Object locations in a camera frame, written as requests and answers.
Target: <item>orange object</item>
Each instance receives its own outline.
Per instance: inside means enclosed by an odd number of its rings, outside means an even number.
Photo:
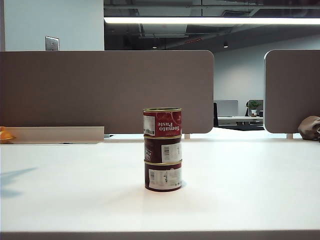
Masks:
[[[0,143],[6,144],[8,140],[14,139],[15,137],[11,135],[10,132],[6,130],[6,127],[0,126]]]

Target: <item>ceiling light bulb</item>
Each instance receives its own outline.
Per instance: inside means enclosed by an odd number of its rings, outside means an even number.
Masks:
[[[107,24],[320,25],[320,18],[284,17],[105,17]]]

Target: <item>can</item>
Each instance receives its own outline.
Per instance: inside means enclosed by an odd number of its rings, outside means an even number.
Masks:
[[[181,108],[159,107],[143,110],[143,133],[153,137],[181,135]]]
[[[177,163],[181,159],[181,135],[169,137],[144,135],[145,161],[150,163]]]
[[[156,192],[171,192],[181,188],[182,160],[175,163],[144,161],[145,188]]]

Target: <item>wall outlet plate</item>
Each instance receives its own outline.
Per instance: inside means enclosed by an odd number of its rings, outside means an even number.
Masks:
[[[59,51],[59,38],[52,36],[45,36],[45,50]]]

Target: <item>metal can rim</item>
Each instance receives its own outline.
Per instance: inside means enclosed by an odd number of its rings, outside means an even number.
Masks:
[[[153,113],[153,112],[180,112],[182,108],[180,107],[152,107],[143,109],[144,113]]]
[[[176,136],[149,136],[149,135],[143,135],[145,139],[159,139],[159,140],[165,140],[165,139],[178,139],[182,137],[182,134],[176,135]]]
[[[182,159],[180,161],[177,162],[150,162],[150,161],[146,161],[144,160],[145,164],[148,165],[153,165],[153,166],[172,166],[172,165],[178,165],[182,163]]]

